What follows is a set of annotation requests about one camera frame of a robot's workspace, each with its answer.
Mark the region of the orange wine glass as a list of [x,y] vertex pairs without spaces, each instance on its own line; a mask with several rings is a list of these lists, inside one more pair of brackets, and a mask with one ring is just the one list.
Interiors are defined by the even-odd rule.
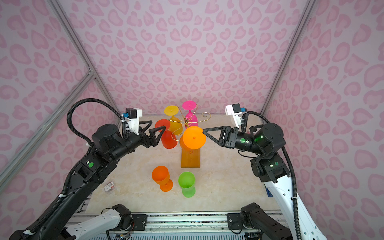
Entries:
[[182,149],[192,151],[203,147],[206,140],[207,137],[203,134],[203,129],[193,126],[185,130],[180,139],[180,145]]
[[152,179],[160,186],[163,192],[169,192],[173,188],[173,181],[167,167],[158,166],[152,171]]

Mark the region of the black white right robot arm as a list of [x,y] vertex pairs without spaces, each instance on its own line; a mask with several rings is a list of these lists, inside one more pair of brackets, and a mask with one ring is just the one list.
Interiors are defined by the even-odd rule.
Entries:
[[294,173],[278,154],[286,141],[281,127],[266,123],[250,127],[249,133],[221,126],[206,128],[204,135],[221,147],[253,153],[253,174],[265,184],[278,203],[287,227],[270,217],[255,203],[241,209],[242,224],[254,227],[271,240],[325,240],[326,236],[313,221],[297,193]]

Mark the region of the green wine glass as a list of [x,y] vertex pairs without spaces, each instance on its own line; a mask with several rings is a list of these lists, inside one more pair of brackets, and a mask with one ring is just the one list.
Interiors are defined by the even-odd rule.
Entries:
[[195,188],[196,178],[191,172],[183,172],[178,178],[178,184],[182,189],[182,194],[186,198],[191,198],[196,193]]

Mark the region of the orange wine glass front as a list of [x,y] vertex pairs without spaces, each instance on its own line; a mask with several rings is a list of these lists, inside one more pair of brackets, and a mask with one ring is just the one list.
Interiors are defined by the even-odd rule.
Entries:
[[192,151],[203,147],[206,140],[207,137],[203,134],[203,129],[193,126],[185,130],[180,139],[180,145],[182,149]]

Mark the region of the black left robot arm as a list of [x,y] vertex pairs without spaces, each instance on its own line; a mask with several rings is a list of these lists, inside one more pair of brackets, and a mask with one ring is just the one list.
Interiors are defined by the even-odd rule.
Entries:
[[98,234],[119,228],[127,230],[132,226],[130,211],[116,205],[106,213],[68,226],[67,223],[81,203],[117,168],[120,159],[133,153],[139,146],[156,147],[166,127],[129,133],[122,137],[118,127],[106,124],[92,135],[90,153],[84,156],[70,170],[63,191],[48,209],[26,230],[15,231],[11,240],[88,240]]

